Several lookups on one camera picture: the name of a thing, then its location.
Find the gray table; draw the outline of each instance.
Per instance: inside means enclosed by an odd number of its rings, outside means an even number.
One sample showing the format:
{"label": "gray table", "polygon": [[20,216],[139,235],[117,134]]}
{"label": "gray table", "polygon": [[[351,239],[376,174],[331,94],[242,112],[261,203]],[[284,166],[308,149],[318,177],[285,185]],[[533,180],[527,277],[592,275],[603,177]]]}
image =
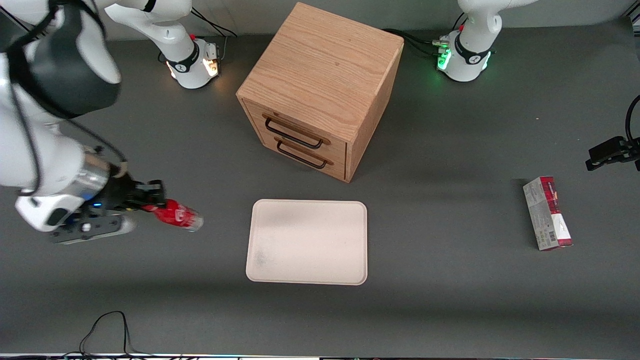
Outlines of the gray table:
{"label": "gray table", "polygon": [[[590,147],[623,134],[640,92],[628,21],[506,29],[468,84],[407,47],[351,184],[255,136],[234,93],[268,42],[230,39],[222,77],[194,91],[156,63],[151,42],[111,44],[122,96],[84,123],[205,225],[191,234],[140,213],[131,234],[51,245],[3,189],[2,352],[74,350],[96,317],[121,309],[149,352],[638,357],[640,174],[584,166]],[[521,183],[541,175],[556,176],[572,248],[536,248]],[[251,208],[262,198],[365,203],[367,282],[249,281]],[[88,350],[118,352],[121,336],[108,318]]]}

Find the red can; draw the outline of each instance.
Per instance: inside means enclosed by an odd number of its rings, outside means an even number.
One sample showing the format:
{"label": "red can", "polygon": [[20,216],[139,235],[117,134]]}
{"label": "red can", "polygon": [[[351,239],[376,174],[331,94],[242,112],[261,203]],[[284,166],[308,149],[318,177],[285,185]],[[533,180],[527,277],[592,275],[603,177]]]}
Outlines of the red can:
{"label": "red can", "polygon": [[166,208],[153,205],[145,205],[143,210],[155,214],[158,220],[187,231],[198,231],[204,223],[204,218],[197,211],[178,203],[176,200],[167,199]]}

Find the wooden cabinet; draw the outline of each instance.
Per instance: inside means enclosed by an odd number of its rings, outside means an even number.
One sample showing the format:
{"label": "wooden cabinet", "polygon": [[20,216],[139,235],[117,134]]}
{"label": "wooden cabinet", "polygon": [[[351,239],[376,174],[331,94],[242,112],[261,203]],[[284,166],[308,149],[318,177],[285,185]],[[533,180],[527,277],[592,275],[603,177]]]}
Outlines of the wooden cabinet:
{"label": "wooden cabinet", "polygon": [[265,147],[348,183],[387,107],[403,44],[298,3],[236,95]]}

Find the drawer handle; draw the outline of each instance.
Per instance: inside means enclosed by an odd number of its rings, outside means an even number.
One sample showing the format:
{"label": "drawer handle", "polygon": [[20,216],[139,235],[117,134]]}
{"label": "drawer handle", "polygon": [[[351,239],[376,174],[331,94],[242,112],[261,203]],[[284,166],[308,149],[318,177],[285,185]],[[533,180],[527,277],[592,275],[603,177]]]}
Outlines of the drawer handle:
{"label": "drawer handle", "polygon": [[293,142],[296,142],[296,143],[298,143],[298,144],[300,144],[302,146],[308,147],[309,149],[313,149],[313,150],[318,149],[320,147],[320,145],[322,145],[322,142],[323,142],[322,139],[318,140],[318,143],[316,145],[311,145],[308,142],[304,142],[304,141],[302,141],[302,140],[300,140],[298,138],[295,138],[295,137],[293,137],[293,136],[291,136],[289,134],[285,134],[285,133],[283,133],[282,131],[280,131],[278,129],[274,129],[273,127],[269,126],[270,123],[271,123],[271,119],[270,118],[267,118],[267,121],[264,122],[264,125],[267,127],[267,130],[271,131],[272,133],[276,133],[276,134],[282,136],[283,138],[289,139],[289,140],[291,140]]}
{"label": "drawer handle", "polygon": [[280,141],[280,140],[279,140],[279,141],[278,141],[278,146],[276,146],[276,148],[278,149],[278,151],[280,151],[282,154],[285,154],[286,156],[289,156],[290,158],[294,158],[294,159],[296,159],[296,160],[300,161],[301,163],[305,163],[305,164],[309,165],[310,167],[316,168],[316,169],[318,169],[318,170],[323,169],[323,168],[326,166],[326,163],[327,163],[327,161],[326,161],[326,160],[324,160],[324,161],[322,162],[322,165],[316,165],[316,164],[312,163],[312,162],[311,162],[311,161],[309,161],[309,160],[305,160],[305,159],[303,159],[303,158],[299,157],[298,155],[291,154],[289,151],[286,151],[286,150],[284,150],[283,148],[281,148],[281,147],[280,147],[281,145],[282,145],[282,141]]}

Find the plastic tray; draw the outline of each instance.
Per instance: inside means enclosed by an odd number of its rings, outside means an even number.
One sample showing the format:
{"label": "plastic tray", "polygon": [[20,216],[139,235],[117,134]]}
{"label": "plastic tray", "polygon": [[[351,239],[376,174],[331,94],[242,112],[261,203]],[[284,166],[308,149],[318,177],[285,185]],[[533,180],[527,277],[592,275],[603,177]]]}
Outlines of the plastic tray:
{"label": "plastic tray", "polygon": [[362,284],[367,208],[357,201],[258,200],[246,275],[264,282]]}

